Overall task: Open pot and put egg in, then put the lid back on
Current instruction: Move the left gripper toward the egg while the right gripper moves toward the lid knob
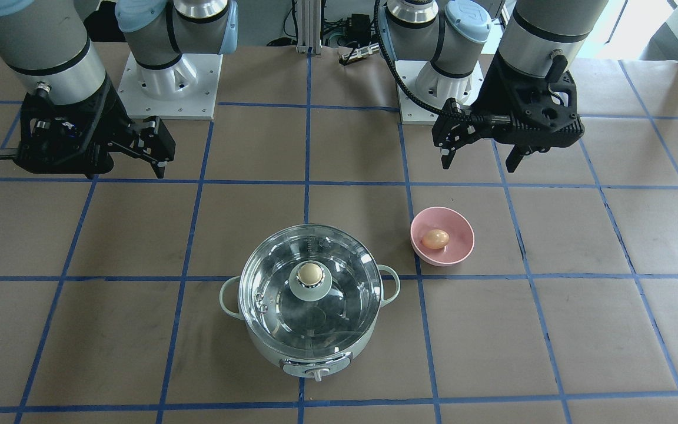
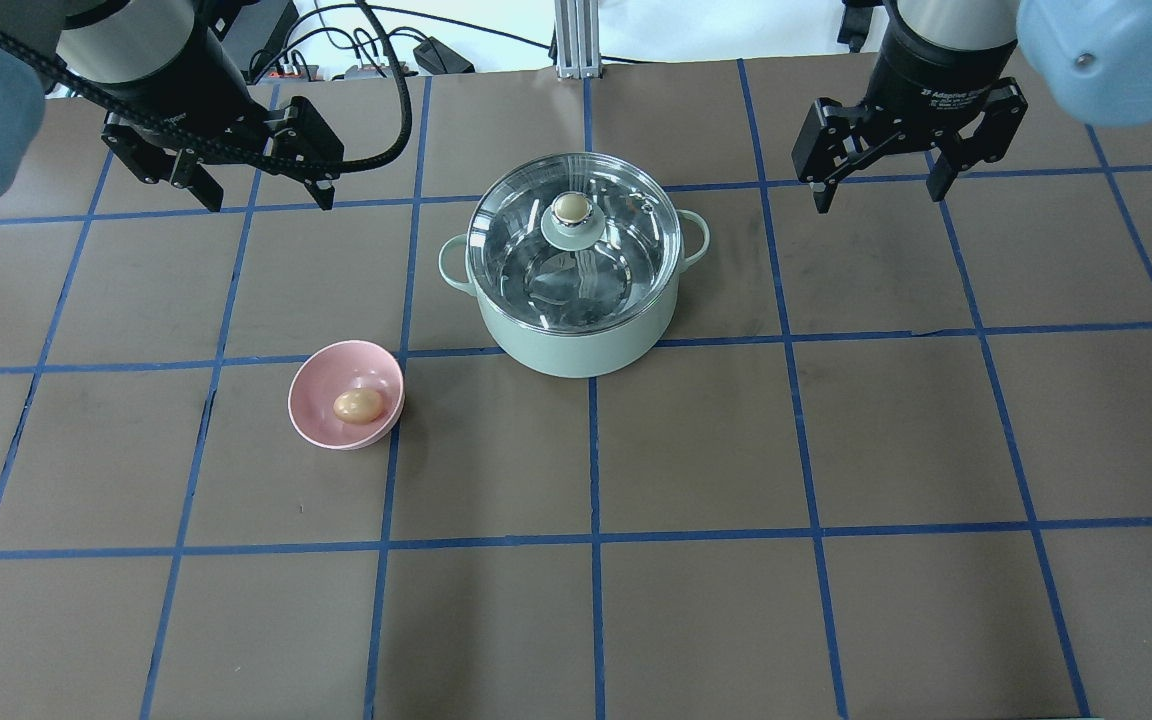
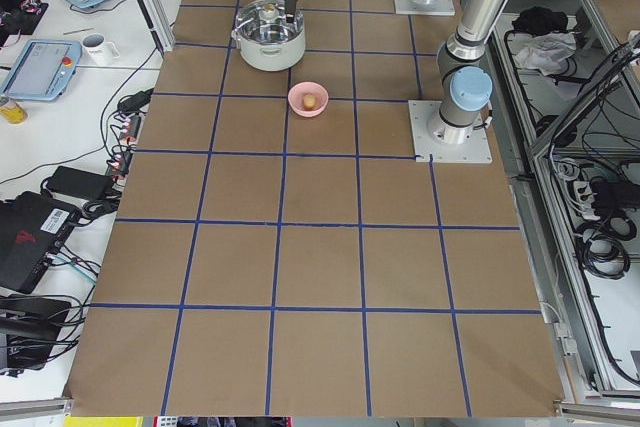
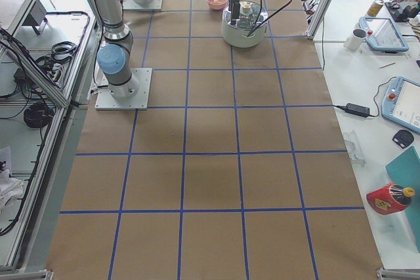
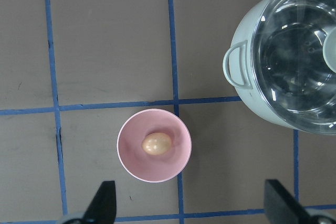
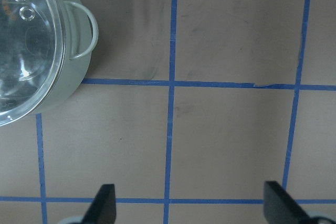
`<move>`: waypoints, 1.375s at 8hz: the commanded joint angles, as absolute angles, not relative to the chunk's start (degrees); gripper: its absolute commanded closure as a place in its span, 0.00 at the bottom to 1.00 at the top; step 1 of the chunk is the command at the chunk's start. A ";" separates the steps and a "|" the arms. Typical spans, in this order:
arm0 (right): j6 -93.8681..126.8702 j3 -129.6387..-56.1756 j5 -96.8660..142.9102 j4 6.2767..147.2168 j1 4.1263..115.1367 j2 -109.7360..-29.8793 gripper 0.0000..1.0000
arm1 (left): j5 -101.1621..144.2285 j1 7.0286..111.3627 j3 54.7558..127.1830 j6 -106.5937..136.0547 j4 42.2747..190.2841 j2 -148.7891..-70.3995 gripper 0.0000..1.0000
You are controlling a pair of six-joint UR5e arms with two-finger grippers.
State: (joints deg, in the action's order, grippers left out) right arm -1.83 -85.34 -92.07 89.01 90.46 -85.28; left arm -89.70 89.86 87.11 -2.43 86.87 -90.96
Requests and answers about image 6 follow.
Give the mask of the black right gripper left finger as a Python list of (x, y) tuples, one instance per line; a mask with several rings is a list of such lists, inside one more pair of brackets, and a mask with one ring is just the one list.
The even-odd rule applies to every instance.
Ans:
[(114, 184), (104, 184), (86, 211), (82, 223), (114, 224), (117, 218)]

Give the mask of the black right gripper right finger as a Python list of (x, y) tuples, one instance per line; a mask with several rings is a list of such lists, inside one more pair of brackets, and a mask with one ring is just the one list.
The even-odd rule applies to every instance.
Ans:
[(310, 223), (308, 214), (276, 181), (264, 183), (263, 213), (267, 223)]

